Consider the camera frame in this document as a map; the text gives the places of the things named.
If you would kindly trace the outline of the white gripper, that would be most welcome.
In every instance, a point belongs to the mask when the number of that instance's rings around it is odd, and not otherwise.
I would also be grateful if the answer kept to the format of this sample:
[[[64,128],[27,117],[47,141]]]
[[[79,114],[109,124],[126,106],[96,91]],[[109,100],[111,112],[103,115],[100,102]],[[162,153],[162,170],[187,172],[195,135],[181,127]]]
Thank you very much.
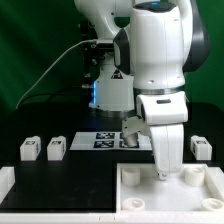
[[[149,127],[154,160],[160,180],[181,170],[183,161],[184,127],[182,124]]]

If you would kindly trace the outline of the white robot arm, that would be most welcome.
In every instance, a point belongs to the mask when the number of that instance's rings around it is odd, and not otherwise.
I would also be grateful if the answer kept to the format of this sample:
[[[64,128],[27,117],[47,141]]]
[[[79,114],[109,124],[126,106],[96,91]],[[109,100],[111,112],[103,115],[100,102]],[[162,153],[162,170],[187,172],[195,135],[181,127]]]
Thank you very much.
[[[92,111],[121,116],[130,147],[151,140],[160,178],[182,168],[188,109],[185,74],[207,59],[208,33],[196,0],[74,0],[97,38],[87,43],[100,64]]]

